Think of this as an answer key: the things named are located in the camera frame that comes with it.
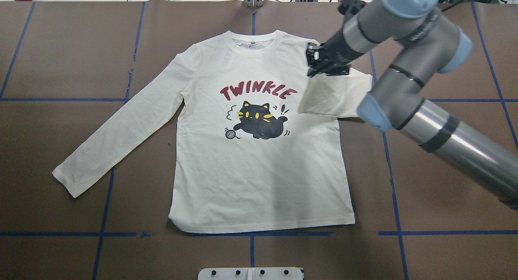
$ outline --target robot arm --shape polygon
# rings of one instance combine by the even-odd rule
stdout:
[[[308,47],[308,76],[344,68],[392,37],[403,50],[360,103],[359,116],[382,132],[395,128],[518,210],[518,157],[419,94],[435,72],[455,70],[471,53],[471,40],[437,2],[345,1],[343,27]]]

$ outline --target long-sleeve t-shirt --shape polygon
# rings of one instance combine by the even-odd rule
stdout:
[[[78,197],[183,101],[169,214],[178,228],[231,233],[354,223],[336,117],[357,116],[372,77],[352,70],[309,79],[309,42],[317,43],[278,30],[228,31],[190,46],[54,177]]]

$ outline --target red lettering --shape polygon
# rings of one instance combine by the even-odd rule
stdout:
[[[282,90],[284,87],[286,87],[286,85],[279,85],[277,88],[275,88],[275,91],[272,92],[272,95],[278,96],[278,92]]]
[[[280,94],[279,98],[286,99],[286,96],[290,95],[291,93],[297,93],[297,91],[293,90],[293,89],[288,89],[288,90],[284,91],[282,94]]]
[[[230,96],[228,95],[228,87],[222,88],[220,93],[223,94],[228,101],[230,101]]]
[[[263,88],[264,81],[260,83],[258,81],[254,81],[254,86],[252,87],[252,92],[261,92],[261,88]]]
[[[243,94],[243,86],[244,82],[240,82],[238,87],[230,86],[230,90],[232,91],[232,94],[237,97]]]
[[[263,88],[263,93],[268,92],[269,94],[271,94],[272,92],[270,92],[270,89],[273,88],[273,87],[275,87],[274,82],[273,81],[268,81],[266,83],[266,86],[264,86],[264,88]]]

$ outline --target folded sleeve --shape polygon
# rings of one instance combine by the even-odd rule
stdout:
[[[308,79],[298,112],[357,117],[357,107],[372,87],[372,75],[351,68],[346,76],[318,74]]]
[[[96,183],[135,147],[169,121],[200,65],[196,45],[170,64],[97,129],[52,175],[73,197]]]

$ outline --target blue tape line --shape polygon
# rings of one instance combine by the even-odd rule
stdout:
[[[192,236],[331,236],[333,232],[191,233]]]
[[[477,26],[477,31],[479,33],[480,42],[482,44],[482,49],[484,50],[484,54],[487,59],[487,63],[489,64],[489,68],[491,70],[491,75],[493,76],[493,81],[496,86],[496,90],[498,91],[498,96],[500,97],[500,101],[502,103],[503,112],[505,112],[505,119],[507,119],[507,124],[509,125],[509,129],[511,130],[511,134],[514,140],[514,146],[518,149],[518,138],[516,138],[516,132],[514,132],[513,123],[511,122],[511,117],[509,116],[509,112],[507,112],[507,107],[505,106],[505,102],[503,100],[502,91],[500,90],[500,85],[498,84],[498,80],[496,78],[495,70],[493,68],[493,64],[489,57],[489,53],[487,52],[487,48],[485,46],[484,37],[482,36],[482,31],[479,25],[479,18],[477,17],[477,11],[475,10],[475,3],[471,2],[471,10],[473,11],[473,17],[475,18],[475,25]]]
[[[378,82],[376,75],[376,65],[374,64],[374,54],[372,50],[369,51],[370,55],[370,66],[372,67],[372,78],[374,83]],[[394,204],[394,215],[396,217],[397,236],[399,240],[399,251],[401,252],[401,263],[403,264],[403,275],[405,280],[408,280],[408,269],[407,269],[407,257],[405,255],[405,245],[403,245],[403,236],[401,235],[401,222],[399,220],[399,208],[397,207],[396,198],[396,187],[394,186],[394,174],[392,173],[392,164],[390,161],[389,144],[387,142],[387,136],[383,133],[383,145],[385,146],[385,158],[388,164],[388,171],[390,173],[390,185],[392,188],[392,203]]]
[[[104,204],[104,214],[102,215],[102,224],[100,226],[100,236],[98,242],[98,250],[96,253],[96,262],[94,263],[94,271],[92,273],[92,280],[96,280],[97,271],[99,268],[100,251],[102,250],[102,239],[104,238],[104,230],[106,228],[106,219],[108,218],[108,208],[110,206],[111,188],[113,187],[113,177],[115,176],[114,169],[111,169],[110,182],[108,184],[108,192],[106,194],[106,203]]]
[[[27,16],[27,20],[25,21],[25,25],[22,30],[22,34],[20,35],[20,40],[18,40],[18,44],[16,45],[15,53],[13,55],[13,59],[11,59],[11,64],[9,65],[9,69],[7,70],[7,74],[5,75],[4,84],[2,85],[2,90],[0,90],[0,98],[4,95],[5,88],[7,87],[7,81],[9,81],[9,76],[11,75],[11,70],[13,70],[13,66],[15,65],[15,60],[18,55],[18,51],[20,50],[20,46],[22,44],[23,37],[25,36],[25,32],[27,31],[27,27],[29,25],[29,21],[31,20],[32,12],[34,11],[34,6],[36,2],[33,2],[31,6],[31,10],[29,11],[29,15]]]
[[[255,267],[255,237],[250,236],[250,267]]]
[[[0,236],[100,236],[100,232],[0,232]],[[136,232],[107,232],[104,236],[135,237]]]
[[[102,236],[109,236],[111,238],[136,238],[137,235],[136,232],[105,232],[102,234]]]
[[[380,236],[395,235],[501,235],[501,234],[518,234],[518,230],[451,230],[451,231],[381,231]]]
[[[140,29],[142,28],[142,19],[144,18],[144,8],[145,7],[146,7],[146,2],[142,2],[142,9],[140,9],[140,20],[138,22],[138,29],[137,29],[137,38],[135,39],[135,51],[133,52],[133,61],[137,60],[138,41],[140,40]]]
[[[376,65],[374,64],[374,54],[372,50],[369,51],[370,55],[370,66],[372,68],[372,79],[374,79],[374,83],[378,82],[378,76],[376,75]]]
[[[119,98],[1,98],[0,102],[124,102]]]
[[[99,236],[98,232],[0,232],[0,236]]]
[[[500,103],[501,99],[429,99],[432,102],[482,102],[482,103]],[[518,102],[518,99],[507,99],[505,102]]]
[[[124,103],[126,104],[128,101],[129,101],[129,97],[130,97],[130,90],[131,90],[131,81],[133,80],[133,71],[135,70],[135,68],[131,68],[131,70],[129,70],[129,78],[128,78],[128,89],[126,90],[126,96],[124,96]]]
[[[252,14],[252,35],[255,35],[255,14]]]

